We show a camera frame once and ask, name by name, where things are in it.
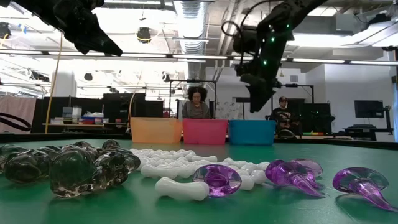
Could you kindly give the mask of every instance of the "ventilation duct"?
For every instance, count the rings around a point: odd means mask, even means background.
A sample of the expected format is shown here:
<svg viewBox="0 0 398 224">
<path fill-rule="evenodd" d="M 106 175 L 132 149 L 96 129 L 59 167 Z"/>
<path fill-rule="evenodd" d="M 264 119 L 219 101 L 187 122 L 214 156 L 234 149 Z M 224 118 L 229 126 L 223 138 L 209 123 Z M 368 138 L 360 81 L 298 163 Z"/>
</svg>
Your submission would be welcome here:
<svg viewBox="0 0 398 224">
<path fill-rule="evenodd" d="M 174 1 L 180 37 L 204 38 L 207 6 L 208 3 L 200 1 Z M 182 40 L 180 45 L 184 54 L 205 53 L 205 43 L 200 40 Z M 187 64 L 188 79 L 206 79 L 204 63 L 187 62 Z"/>
</svg>

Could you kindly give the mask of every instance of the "pink bin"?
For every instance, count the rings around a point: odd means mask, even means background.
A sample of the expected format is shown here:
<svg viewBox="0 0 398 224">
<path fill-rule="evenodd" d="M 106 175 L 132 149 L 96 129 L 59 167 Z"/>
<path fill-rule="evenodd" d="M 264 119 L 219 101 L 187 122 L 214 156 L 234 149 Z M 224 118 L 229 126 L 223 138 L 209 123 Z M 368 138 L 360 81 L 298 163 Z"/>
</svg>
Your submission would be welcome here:
<svg viewBox="0 0 398 224">
<path fill-rule="evenodd" d="M 225 144 L 227 120 L 184 119 L 182 126 L 185 144 Z"/>
</svg>

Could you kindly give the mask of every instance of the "woman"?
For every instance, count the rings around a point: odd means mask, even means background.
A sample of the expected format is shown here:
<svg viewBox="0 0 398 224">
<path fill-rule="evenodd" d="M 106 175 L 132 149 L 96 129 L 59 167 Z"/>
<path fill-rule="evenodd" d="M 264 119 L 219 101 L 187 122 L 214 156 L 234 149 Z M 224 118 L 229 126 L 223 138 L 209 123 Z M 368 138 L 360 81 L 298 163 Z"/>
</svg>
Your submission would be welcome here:
<svg viewBox="0 0 398 224">
<path fill-rule="evenodd" d="M 203 87 L 190 87 L 188 99 L 182 108 L 182 118 L 210 119 L 209 107 L 204 103 L 207 90 Z"/>
</svg>

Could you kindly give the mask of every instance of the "pink curtain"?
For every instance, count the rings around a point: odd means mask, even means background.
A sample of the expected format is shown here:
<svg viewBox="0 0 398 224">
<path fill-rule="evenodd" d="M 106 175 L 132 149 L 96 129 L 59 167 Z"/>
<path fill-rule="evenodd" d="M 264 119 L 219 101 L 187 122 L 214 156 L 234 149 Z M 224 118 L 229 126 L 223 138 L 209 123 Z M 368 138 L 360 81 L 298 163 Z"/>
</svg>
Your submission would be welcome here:
<svg viewBox="0 0 398 224">
<path fill-rule="evenodd" d="M 22 118 L 32 124 L 33 115 L 35 112 L 36 99 L 35 98 L 22 98 L 13 96 L 0 97 L 0 112 L 11 114 Z M 16 124 L 21 124 L 10 118 L 6 118 L 9 121 L 15 122 Z M 16 134 L 30 134 L 30 131 L 20 131 L 16 128 L 12 128 L 6 124 L 0 123 L 0 133 L 4 131 L 9 131 Z"/>
</svg>

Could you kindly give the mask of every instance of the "curly hair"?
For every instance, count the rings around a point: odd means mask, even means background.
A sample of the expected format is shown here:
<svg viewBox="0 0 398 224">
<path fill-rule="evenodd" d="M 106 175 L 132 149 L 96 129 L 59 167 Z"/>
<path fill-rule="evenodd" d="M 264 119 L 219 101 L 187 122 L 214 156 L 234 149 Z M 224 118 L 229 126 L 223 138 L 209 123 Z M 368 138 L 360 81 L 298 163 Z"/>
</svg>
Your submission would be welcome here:
<svg viewBox="0 0 398 224">
<path fill-rule="evenodd" d="M 204 102 L 207 97 L 207 89 L 200 86 L 191 86 L 188 88 L 188 99 L 192 100 L 194 93 L 200 93 L 200 101 Z"/>
</svg>

